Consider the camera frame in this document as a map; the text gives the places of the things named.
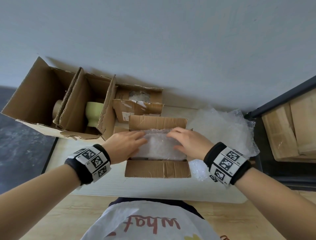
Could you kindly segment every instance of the wooden floor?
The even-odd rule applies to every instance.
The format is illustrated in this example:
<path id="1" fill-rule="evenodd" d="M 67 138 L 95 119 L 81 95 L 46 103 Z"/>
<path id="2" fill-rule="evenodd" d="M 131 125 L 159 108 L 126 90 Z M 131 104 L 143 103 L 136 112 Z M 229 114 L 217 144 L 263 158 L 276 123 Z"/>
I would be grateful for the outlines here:
<path id="1" fill-rule="evenodd" d="M 316 203 L 316 192 L 298 193 Z M 116 197 L 69 195 L 22 239 L 80 239 L 115 199 Z M 219 235 L 227 235 L 230 240 L 284 239 L 249 201 L 243 204 L 187 203 L 193 205 Z"/>

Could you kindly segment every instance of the person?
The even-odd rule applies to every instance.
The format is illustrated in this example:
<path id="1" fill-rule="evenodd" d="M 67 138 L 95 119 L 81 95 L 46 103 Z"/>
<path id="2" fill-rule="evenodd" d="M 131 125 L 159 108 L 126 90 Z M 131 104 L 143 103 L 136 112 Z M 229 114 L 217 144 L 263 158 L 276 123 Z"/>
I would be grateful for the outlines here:
<path id="1" fill-rule="evenodd" d="M 143 132 L 116 133 L 105 141 L 102 148 L 100 145 L 97 148 L 109 158 L 111 165 L 117 164 L 137 153 L 138 148 L 147 142 L 143 136 Z M 167 136 L 182 144 L 175 146 L 177 150 L 194 159 L 204 159 L 206 164 L 206 158 L 213 158 L 215 163 L 219 156 L 219 153 L 215 153 L 215 146 L 221 144 L 214 145 L 197 132 L 177 127 Z M 85 165 L 77 160 L 80 160 L 76 156 L 80 151 L 83 150 L 70 156 L 64 165 L 0 195 L 1 239 L 21 238 L 74 189 L 86 182 L 92 182 L 95 176 L 91 177 Z M 237 170 L 239 176 L 235 178 L 234 185 L 265 218 L 286 239 L 316 239 L 315 204 L 246 165 L 248 167 L 244 168 L 242 174 Z M 215 176 L 212 177 L 213 180 L 221 181 L 221 176 Z M 82 239 L 220 238 L 192 206 L 182 201 L 118 198 L 87 230 Z"/>

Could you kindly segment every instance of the ceramic object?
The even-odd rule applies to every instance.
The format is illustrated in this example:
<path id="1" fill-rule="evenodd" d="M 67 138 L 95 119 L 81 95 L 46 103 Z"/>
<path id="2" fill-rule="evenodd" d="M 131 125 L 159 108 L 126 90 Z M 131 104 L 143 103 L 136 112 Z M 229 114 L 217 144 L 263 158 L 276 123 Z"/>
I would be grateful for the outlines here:
<path id="1" fill-rule="evenodd" d="M 52 114 L 53 119 L 55 119 L 55 117 L 57 116 L 57 113 L 58 113 L 58 110 L 59 110 L 59 108 L 61 106 L 61 103 L 62 103 L 62 100 L 57 100 L 55 102 L 55 105 L 54 105 L 54 108 L 53 108 L 53 114 Z"/>
<path id="2" fill-rule="evenodd" d="M 103 103 L 87 102 L 86 117 L 88 119 L 88 127 L 96 127 L 102 112 Z"/>

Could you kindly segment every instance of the t-shirt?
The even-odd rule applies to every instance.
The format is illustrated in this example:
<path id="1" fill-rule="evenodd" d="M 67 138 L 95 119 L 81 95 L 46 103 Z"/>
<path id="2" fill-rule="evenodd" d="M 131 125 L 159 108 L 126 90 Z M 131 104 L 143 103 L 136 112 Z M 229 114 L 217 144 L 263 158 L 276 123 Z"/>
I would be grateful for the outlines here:
<path id="1" fill-rule="evenodd" d="M 88 239 L 220 240 L 206 220 L 179 206 L 151 201 L 108 207 L 82 237 Z"/>

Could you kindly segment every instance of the wall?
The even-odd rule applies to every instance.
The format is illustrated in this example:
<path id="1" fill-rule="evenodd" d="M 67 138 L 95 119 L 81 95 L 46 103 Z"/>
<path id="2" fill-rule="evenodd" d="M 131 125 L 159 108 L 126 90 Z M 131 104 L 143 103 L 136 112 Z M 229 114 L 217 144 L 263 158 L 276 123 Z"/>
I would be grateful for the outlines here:
<path id="1" fill-rule="evenodd" d="M 167 105 L 253 110 L 316 75 L 313 0 L 2 0 L 0 85 L 37 56 L 166 89 Z"/>

